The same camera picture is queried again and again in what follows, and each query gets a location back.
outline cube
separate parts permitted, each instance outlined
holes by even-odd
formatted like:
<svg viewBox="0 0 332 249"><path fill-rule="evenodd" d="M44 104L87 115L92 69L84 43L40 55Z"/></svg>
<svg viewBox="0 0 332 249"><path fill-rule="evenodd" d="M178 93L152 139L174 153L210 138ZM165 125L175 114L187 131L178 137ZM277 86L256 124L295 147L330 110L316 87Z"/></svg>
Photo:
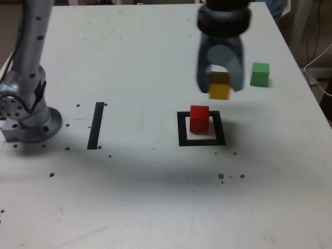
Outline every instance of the cube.
<svg viewBox="0 0 332 249"><path fill-rule="evenodd" d="M254 63L251 72L250 85L256 87L267 87L270 75L268 63Z"/></svg>
<svg viewBox="0 0 332 249"><path fill-rule="evenodd" d="M190 127L192 133L204 133L209 131L210 111L208 106L192 105L190 107Z"/></svg>
<svg viewBox="0 0 332 249"><path fill-rule="evenodd" d="M211 72L209 92L212 100L228 100L230 92L229 73Z"/></svg>

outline green cube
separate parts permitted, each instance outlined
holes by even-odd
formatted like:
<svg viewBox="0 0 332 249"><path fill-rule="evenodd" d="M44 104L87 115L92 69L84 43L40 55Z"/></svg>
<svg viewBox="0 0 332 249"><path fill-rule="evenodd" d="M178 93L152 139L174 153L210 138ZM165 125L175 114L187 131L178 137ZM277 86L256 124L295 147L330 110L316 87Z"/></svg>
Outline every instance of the green cube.
<svg viewBox="0 0 332 249"><path fill-rule="evenodd" d="M268 63L254 63L251 71L250 85L255 87L267 87L270 75Z"/></svg>

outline robotic arm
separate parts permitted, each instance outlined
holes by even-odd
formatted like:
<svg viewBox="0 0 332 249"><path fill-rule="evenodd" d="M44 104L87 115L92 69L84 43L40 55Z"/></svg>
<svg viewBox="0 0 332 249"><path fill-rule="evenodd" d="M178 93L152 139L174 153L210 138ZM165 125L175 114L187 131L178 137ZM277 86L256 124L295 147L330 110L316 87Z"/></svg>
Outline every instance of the robotic arm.
<svg viewBox="0 0 332 249"><path fill-rule="evenodd" d="M61 114L45 102L46 74L39 65L52 6L53 0L23 0L16 47L0 81L0 111L7 117L2 133L8 142L44 141L62 126Z"/></svg>
<svg viewBox="0 0 332 249"><path fill-rule="evenodd" d="M0 112L7 117L2 133L8 142L41 142L62 127L61 114L46 104L46 74L39 64L53 2L23 0L16 47L0 79ZM211 64L228 70L234 91L242 89L243 48L239 35L249 26L248 3L249 0L206 0L199 9L202 39L197 82L202 92L209 91Z"/></svg>

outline table surface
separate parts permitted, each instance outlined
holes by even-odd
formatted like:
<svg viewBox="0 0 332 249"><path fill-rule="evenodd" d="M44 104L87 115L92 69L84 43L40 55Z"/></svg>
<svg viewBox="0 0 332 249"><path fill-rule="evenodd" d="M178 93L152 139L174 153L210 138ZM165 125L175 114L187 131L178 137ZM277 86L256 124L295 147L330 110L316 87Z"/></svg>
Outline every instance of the table surface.
<svg viewBox="0 0 332 249"><path fill-rule="evenodd" d="M267 7L251 4L229 101L196 85L198 7L53 9L41 65L64 126L0 136L1 248L332 248L331 129ZM253 62L269 88L250 86ZM86 150L96 102L102 149ZM226 146L178 146L191 105L220 111Z"/></svg>

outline cable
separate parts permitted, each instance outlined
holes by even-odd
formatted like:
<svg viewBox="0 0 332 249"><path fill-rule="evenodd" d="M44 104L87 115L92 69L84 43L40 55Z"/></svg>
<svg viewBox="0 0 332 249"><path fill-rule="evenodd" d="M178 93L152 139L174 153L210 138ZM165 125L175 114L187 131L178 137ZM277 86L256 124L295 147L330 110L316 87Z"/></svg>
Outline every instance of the cable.
<svg viewBox="0 0 332 249"><path fill-rule="evenodd" d="M308 66L311 65L312 63L314 63L316 60L318 60L323 54L325 54L330 48L332 47L332 44L320 55L318 56L316 59L314 59L312 62L310 62L308 65L306 65L303 69L304 73L307 75L307 77L312 77L309 73L308 73ZM324 91L324 89L321 87L321 85L317 82L317 86L328 96L332 97L332 94L327 93L326 91Z"/></svg>
<svg viewBox="0 0 332 249"><path fill-rule="evenodd" d="M27 10L27 4L26 4L26 0L23 0L23 25L22 25L22 31L21 31L21 36L20 39L18 40L16 47L14 49L14 52L11 54L10 59L7 63L7 66L4 70L4 74L2 75L1 79L0 79L0 85L2 84L2 82L5 80L6 75L8 73L10 64L12 63L12 61L14 60L14 57L16 55L16 52L19 50L20 45L22 43L22 37L24 35L24 31L25 31L25 23L26 23L26 10Z"/></svg>
<svg viewBox="0 0 332 249"><path fill-rule="evenodd" d="M316 55L316 51L317 51L317 46L318 46L318 42L319 42L319 38L320 38L320 34L321 34L321 5L323 3L324 0L320 1L320 4L318 5L318 9L317 9L317 14L316 14L316 19L315 19L315 23L312 26L312 29L310 31L308 40L307 40L307 46L306 46L306 51L307 51L307 63L310 63L312 61L312 59L315 57ZM313 52L312 57L309 59L309 42L311 39L311 36L313 34L313 31L315 29L316 23L318 21L318 33L317 33L317 38L316 38L316 44L315 44L315 50ZM309 83L309 77L307 77L307 84L310 87L310 89L312 89L311 84Z"/></svg>

